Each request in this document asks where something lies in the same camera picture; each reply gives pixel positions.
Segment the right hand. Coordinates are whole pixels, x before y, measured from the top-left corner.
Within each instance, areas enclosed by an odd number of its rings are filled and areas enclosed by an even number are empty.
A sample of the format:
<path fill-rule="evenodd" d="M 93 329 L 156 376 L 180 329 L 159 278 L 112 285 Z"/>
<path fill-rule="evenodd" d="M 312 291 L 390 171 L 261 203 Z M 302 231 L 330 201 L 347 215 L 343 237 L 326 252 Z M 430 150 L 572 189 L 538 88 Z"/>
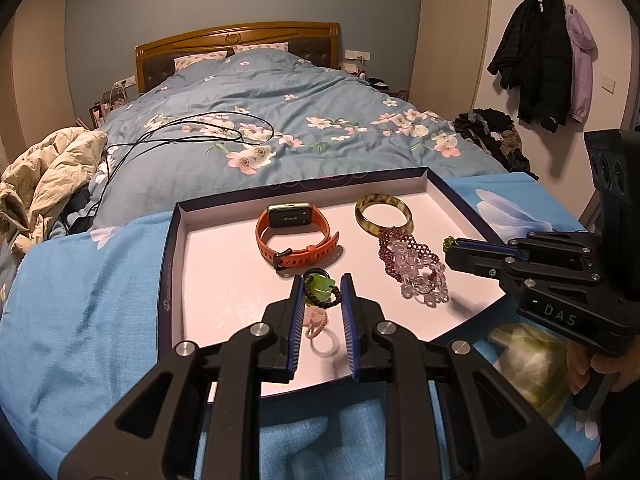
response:
<path fill-rule="evenodd" d="M 639 337 L 634 338 L 634 342 L 626 353 L 618 358 L 609 358 L 600 354 L 590 356 L 584 346 L 574 341 L 567 341 L 565 348 L 567 381 L 571 393 L 576 394 L 585 388 L 593 373 L 616 375 L 616 382 L 611 387 L 614 392 L 622 391 L 639 380 Z"/>

